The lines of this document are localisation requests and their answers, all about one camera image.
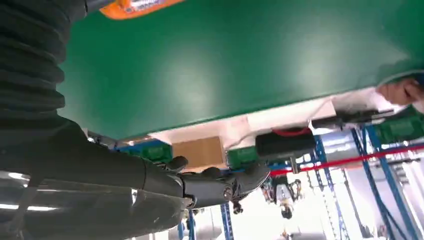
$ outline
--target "black electrical box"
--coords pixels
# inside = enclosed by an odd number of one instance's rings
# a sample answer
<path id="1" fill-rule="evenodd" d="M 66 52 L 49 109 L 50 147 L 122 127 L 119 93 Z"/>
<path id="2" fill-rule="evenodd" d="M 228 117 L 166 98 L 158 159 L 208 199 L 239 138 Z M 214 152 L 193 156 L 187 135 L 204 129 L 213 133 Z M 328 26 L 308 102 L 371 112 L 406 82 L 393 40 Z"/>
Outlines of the black electrical box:
<path id="1" fill-rule="evenodd" d="M 317 144 L 312 132 L 309 129 L 305 131 L 305 129 L 290 128 L 275 130 L 256 136 L 255 144 L 259 159 L 267 161 L 295 159 L 312 153 Z"/>

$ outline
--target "green tabletop underside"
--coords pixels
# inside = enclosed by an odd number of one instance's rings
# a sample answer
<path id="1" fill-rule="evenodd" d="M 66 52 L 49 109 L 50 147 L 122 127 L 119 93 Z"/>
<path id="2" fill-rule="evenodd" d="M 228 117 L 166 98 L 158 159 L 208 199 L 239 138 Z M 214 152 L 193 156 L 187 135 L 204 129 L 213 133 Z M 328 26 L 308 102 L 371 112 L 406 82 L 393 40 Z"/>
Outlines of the green tabletop underside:
<path id="1" fill-rule="evenodd" d="M 375 86 L 424 68 L 423 0 L 187 0 L 78 22 L 59 113 L 125 138 Z"/>

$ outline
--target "robotic arm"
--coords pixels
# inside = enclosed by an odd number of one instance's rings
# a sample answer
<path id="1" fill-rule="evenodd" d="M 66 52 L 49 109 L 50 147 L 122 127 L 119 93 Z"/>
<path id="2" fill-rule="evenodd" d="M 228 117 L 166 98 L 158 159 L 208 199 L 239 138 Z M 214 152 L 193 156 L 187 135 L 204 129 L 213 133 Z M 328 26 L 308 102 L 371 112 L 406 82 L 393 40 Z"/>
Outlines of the robotic arm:
<path id="1" fill-rule="evenodd" d="M 162 231 L 181 221 L 184 208 L 248 194 L 269 174 L 260 164 L 220 177 L 166 171 L 88 142 L 77 123 L 57 114 L 65 106 L 56 91 L 64 80 L 58 65 L 66 58 L 71 26 L 111 2 L 0 2 L 0 171 L 30 178 L 19 185 L 22 194 L 14 194 L 14 185 L 0 185 L 7 190 L 3 197 L 18 205 L 12 212 L 0 209 L 0 239 L 118 240 Z M 55 182 L 72 190 L 40 191 Z M 105 186 L 110 190 L 99 191 Z M 29 211 L 34 199 L 46 196 L 83 196 L 84 206 Z"/>

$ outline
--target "blue metal shelving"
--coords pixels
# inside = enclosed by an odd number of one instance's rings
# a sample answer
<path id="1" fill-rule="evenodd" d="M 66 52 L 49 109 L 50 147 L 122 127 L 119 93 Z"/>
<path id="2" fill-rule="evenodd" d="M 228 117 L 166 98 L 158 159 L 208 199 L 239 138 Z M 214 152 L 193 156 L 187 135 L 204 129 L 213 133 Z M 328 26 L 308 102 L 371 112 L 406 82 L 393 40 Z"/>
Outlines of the blue metal shelving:
<path id="1" fill-rule="evenodd" d="M 351 130 L 352 136 L 353 136 L 353 140 L 355 142 L 356 148 L 359 152 L 360 155 L 364 156 L 367 155 L 367 132 L 368 132 L 368 137 L 371 141 L 371 144 L 375 147 L 375 149 L 377 151 L 381 150 L 381 144 L 380 144 L 380 140 L 378 139 L 375 130 L 372 126 L 367 126 L 366 128 L 362 128 L 361 130 L 361 134 L 362 134 L 362 142 L 360 141 L 360 138 L 358 136 L 358 133 L 355 129 Z M 409 233 L 410 238 L 407 238 L 407 236 L 405 235 L 405 233 L 402 231 L 402 229 L 399 227 L 398 223 L 395 221 L 395 219 L 392 217 L 391 213 L 389 212 L 389 210 L 387 209 L 386 205 L 383 203 L 383 200 L 380 196 L 380 193 L 377 189 L 377 185 L 376 185 L 376 181 L 373 177 L 373 174 L 371 172 L 371 168 L 370 165 L 368 163 L 368 161 L 363 161 L 362 165 L 363 168 L 365 170 L 365 174 L 366 177 L 368 178 L 368 182 L 369 185 L 371 187 L 372 193 L 374 195 L 375 198 L 375 202 L 377 203 L 378 209 L 380 211 L 381 214 L 381 218 L 386 226 L 386 230 L 387 230 L 387 235 L 389 237 L 389 239 L 396 239 L 395 238 L 395 233 L 393 232 L 393 228 L 391 223 L 393 224 L 393 226 L 396 228 L 396 230 L 398 231 L 399 235 L 404 239 L 411 239 L 411 240 L 418 240 L 418 233 L 414 227 L 413 224 L 413 220 L 410 218 L 409 214 L 408 214 L 408 209 L 407 206 L 405 205 L 402 195 L 399 191 L 398 188 L 398 184 L 393 176 L 393 173 L 390 169 L 390 166 L 387 163 L 387 159 L 385 157 L 380 157 L 380 165 L 381 168 L 384 172 L 384 175 L 386 177 L 387 183 L 390 187 L 390 190 L 393 193 L 393 197 L 396 201 L 396 205 L 401 213 L 402 219 L 405 223 L 406 229 Z"/>
<path id="2" fill-rule="evenodd" d="M 224 226 L 225 240 L 234 240 L 233 226 L 230 217 L 230 205 L 228 203 L 221 204 L 222 223 Z"/>
<path id="3" fill-rule="evenodd" d="M 315 138 L 316 141 L 316 149 L 315 149 L 315 154 L 316 154 L 316 158 L 321 162 L 321 163 L 326 163 L 327 162 L 327 157 L 326 157 L 326 152 L 324 149 L 324 145 L 323 142 L 321 141 L 321 138 L 319 136 L 317 136 Z M 349 237 L 349 233 L 346 229 L 346 224 L 342 215 L 342 211 L 340 208 L 340 204 L 339 201 L 337 200 L 336 197 L 336 192 L 334 189 L 334 183 L 333 183 L 333 179 L 331 176 L 331 172 L 328 168 L 324 168 L 324 173 L 325 173 L 325 178 L 327 180 L 327 185 L 328 188 L 331 191 L 331 198 L 333 201 L 333 204 L 335 205 L 335 209 L 337 211 L 336 215 L 337 215 L 337 220 L 334 221 L 333 220 L 333 216 L 332 216 L 332 211 L 331 211 L 331 205 L 329 202 L 327 202 L 327 200 L 324 197 L 324 203 L 325 203 L 325 207 L 327 209 L 328 212 L 328 217 L 330 220 L 330 224 L 333 230 L 333 234 L 334 234 L 334 238 L 338 239 L 338 240 L 350 240 Z M 318 180 L 318 185 L 321 189 L 321 192 L 324 194 L 324 183 L 323 180 L 321 178 L 320 172 L 318 170 L 315 170 L 315 174 L 316 174 L 316 179 Z"/>
<path id="4" fill-rule="evenodd" d="M 189 232 L 188 232 L 188 239 L 196 240 L 196 223 L 195 223 L 195 216 L 192 210 L 188 211 L 188 224 L 190 225 Z"/>

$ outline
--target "human hand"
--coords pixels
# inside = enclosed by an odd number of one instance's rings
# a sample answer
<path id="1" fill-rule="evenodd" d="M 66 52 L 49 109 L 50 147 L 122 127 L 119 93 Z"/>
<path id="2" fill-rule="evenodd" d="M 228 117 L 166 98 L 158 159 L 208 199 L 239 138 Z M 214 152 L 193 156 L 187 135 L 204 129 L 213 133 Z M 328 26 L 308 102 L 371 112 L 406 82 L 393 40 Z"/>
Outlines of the human hand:
<path id="1" fill-rule="evenodd" d="M 399 82 L 383 84 L 376 91 L 391 104 L 409 105 L 424 100 L 424 89 L 411 77 Z"/>

